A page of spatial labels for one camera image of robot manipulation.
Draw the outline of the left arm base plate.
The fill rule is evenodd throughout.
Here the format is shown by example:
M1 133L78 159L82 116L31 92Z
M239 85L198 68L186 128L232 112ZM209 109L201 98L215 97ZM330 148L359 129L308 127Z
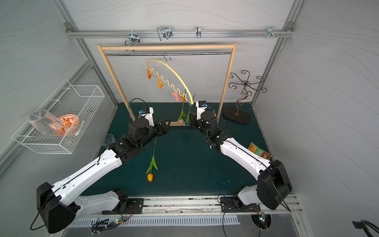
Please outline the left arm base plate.
M102 211L103 215L111 214L141 214L143 210L143 198L129 198L128 200L121 200L113 210Z

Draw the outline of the yellow wavy clothes hanger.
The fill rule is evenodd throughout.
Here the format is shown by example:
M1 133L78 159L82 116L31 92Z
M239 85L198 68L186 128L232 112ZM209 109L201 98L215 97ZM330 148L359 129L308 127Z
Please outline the yellow wavy clothes hanger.
M163 55L163 60L150 59L146 63L146 74L147 68L149 67L152 73L152 78L155 77L157 82L159 79L164 83L163 87L168 87L173 92L177 92L179 95L179 100L181 100L180 95L186 94L186 103L194 104L194 97L185 81L178 74L178 72L170 65L172 62L172 57L170 54L166 53Z

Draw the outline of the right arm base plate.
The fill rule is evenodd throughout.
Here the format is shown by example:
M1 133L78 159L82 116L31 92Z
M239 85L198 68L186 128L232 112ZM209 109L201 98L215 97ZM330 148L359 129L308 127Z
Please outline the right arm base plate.
M260 205L258 203L245 205L237 197L218 196L217 202L220 204L222 213L227 213L227 212L260 213L261 212Z

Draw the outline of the pink artificial tulip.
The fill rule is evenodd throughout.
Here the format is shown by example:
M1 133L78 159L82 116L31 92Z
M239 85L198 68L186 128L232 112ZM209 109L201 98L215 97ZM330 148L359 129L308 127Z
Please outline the pink artificial tulip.
M181 125L185 125L185 120L186 120L186 115L187 113L184 112L184 105L185 105L186 102L183 102L182 103L182 109L181 109L181 112L180 112L180 115L179 115L179 118L177 119L177 122Z

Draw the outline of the orange artificial tulip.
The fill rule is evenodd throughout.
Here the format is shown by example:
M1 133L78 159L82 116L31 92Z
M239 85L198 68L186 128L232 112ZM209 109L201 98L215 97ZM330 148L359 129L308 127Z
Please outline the orange artificial tulip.
M158 170L158 166L157 166L156 158L155 158L156 148L157 148L157 139L155 139L153 156L152 156L152 158L151 158L151 163L150 163L150 165L149 165L149 167L148 167L148 170L147 170L147 172L146 172L147 180L148 180L149 182L152 182L153 179L154 179L153 169Z

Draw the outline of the blue artificial tulip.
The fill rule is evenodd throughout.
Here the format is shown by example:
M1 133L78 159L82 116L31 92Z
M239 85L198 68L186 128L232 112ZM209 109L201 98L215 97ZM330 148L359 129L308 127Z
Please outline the blue artificial tulip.
M185 120L185 125L189 125L190 124L190 113L191 113L191 108L192 108L192 105L189 106L189 111L186 115L186 120Z

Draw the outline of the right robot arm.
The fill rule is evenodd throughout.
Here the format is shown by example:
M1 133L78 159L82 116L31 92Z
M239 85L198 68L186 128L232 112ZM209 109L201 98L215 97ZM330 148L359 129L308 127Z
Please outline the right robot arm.
M282 162L266 160L243 147L219 128L211 111L204 111L199 116L190 113L189 126L203 133L211 149L231 158L255 178L257 184L254 186L256 193L253 196L263 205L271 210L277 209L281 204L287 207L284 200L293 188Z

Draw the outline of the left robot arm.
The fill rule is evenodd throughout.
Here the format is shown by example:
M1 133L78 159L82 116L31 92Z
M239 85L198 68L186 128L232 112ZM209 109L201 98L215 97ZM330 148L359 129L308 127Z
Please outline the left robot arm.
M47 182L37 188L37 210L44 227L55 234L74 220L97 212L109 211L119 215L132 212L128 196L120 189L107 193L82 196L82 193L109 172L137 156L142 148L169 132L168 119L150 125L141 117L129 124L128 133L109 145L98 158L54 184Z

